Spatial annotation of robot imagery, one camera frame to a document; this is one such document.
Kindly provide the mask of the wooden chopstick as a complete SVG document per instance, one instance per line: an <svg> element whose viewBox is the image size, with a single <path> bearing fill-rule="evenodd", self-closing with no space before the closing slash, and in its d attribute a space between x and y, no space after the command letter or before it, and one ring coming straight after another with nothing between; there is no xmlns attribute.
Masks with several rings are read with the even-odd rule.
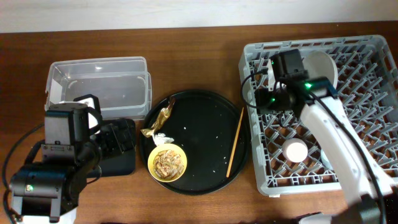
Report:
<svg viewBox="0 0 398 224"><path fill-rule="evenodd" d="M232 147L231 155L230 155L229 162L228 162L226 178L229 178L230 175L231 175L231 169L232 169L232 165L233 165L234 155L235 155L235 152L236 152L236 146L237 146L238 139L239 139L239 133L240 133L240 129L241 129L241 124L243 122L243 115L244 115L244 107L241 109L241 113L240 113L240 116L239 116L239 121L238 121L238 125L237 125L236 132L235 132L235 137L234 137L234 141L233 141L233 147Z"/></svg>

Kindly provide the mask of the blue cup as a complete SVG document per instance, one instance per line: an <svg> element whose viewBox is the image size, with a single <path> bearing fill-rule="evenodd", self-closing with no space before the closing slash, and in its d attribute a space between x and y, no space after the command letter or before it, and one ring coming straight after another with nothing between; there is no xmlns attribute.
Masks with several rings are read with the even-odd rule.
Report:
<svg viewBox="0 0 398 224"><path fill-rule="evenodd" d="M332 167L332 165L330 164L330 161L328 160L328 158L327 158L327 156L326 156L326 154L325 154L325 152L324 152L323 149L320 151L320 158L321 158L322 164L323 164L327 169L333 170L333 167Z"/></svg>

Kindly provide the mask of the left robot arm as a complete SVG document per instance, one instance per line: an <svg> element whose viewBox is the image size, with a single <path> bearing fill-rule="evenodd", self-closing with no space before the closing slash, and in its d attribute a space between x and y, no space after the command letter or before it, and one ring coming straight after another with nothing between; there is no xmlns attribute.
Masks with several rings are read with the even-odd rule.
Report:
<svg viewBox="0 0 398 224"><path fill-rule="evenodd" d="M5 182L3 206L11 223L73 223L88 174L102 160L133 151L136 124L104 120L84 103L52 105L24 165Z"/></svg>

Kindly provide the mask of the pink cup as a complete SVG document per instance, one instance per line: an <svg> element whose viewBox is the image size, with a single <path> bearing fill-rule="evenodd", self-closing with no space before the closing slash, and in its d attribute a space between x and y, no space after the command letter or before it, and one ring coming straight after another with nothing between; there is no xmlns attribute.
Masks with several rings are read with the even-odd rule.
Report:
<svg viewBox="0 0 398 224"><path fill-rule="evenodd" d="M292 138L283 143L282 153L290 162L303 162L308 156L308 147L301 139Z"/></svg>

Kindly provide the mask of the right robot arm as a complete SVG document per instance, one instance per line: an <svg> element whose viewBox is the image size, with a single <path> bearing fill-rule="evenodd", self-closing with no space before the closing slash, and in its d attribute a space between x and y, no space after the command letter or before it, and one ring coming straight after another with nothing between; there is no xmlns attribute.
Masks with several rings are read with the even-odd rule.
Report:
<svg viewBox="0 0 398 224"><path fill-rule="evenodd" d="M338 71L324 52L275 54L261 73L267 90L256 92L264 111L291 110L328 158L348 208L337 215L313 213L296 223L397 223L397 184L366 149L338 97Z"/></svg>

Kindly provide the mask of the white tissue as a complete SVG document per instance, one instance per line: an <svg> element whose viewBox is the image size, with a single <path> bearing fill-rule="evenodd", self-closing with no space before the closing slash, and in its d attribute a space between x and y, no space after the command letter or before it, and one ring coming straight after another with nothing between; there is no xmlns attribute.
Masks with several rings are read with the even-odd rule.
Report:
<svg viewBox="0 0 398 224"><path fill-rule="evenodd" d="M152 135L152 139L156 146L171 144L174 142L174 138L167 137L164 133L154 134Z"/></svg>

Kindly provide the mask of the yellow bowl with scraps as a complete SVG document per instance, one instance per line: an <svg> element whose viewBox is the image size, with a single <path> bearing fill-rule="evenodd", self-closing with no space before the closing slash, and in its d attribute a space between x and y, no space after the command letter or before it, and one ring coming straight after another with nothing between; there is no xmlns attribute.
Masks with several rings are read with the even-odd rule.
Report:
<svg viewBox="0 0 398 224"><path fill-rule="evenodd" d="M187 169L187 156L175 144L162 144L155 147L147 159L147 168L154 179L160 182L173 182Z"/></svg>

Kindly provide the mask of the gold foil wrapper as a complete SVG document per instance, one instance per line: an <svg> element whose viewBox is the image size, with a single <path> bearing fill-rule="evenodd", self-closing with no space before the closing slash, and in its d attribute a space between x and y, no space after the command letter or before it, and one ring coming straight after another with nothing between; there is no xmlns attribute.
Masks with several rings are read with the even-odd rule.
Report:
<svg viewBox="0 0 398 224"><path fill-rule="evenodd" d="M175 99L174 98L170 98L168 106L165 107L165 108L162 108L160 110L160 112L159 112L155 122L153 123L153 125L150 128L141 129L141 133L146 138L154 136L156 134L156 132L163 127L165 122L170 118L170 116L172 114L172 109L174 107L174 104L175 104Z"/></svg>

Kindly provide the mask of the white round plate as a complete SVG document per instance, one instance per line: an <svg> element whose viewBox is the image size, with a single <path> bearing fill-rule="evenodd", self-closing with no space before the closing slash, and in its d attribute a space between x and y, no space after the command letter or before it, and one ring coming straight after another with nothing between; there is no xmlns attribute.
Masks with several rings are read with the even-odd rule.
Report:
<svg viewBox="0 0 398 224"><path fill-rule="evenodd" d="M303 59L309 79L326 77L334 88L337 87L338 69L335 61L325 52L313 51Z"/></svg>

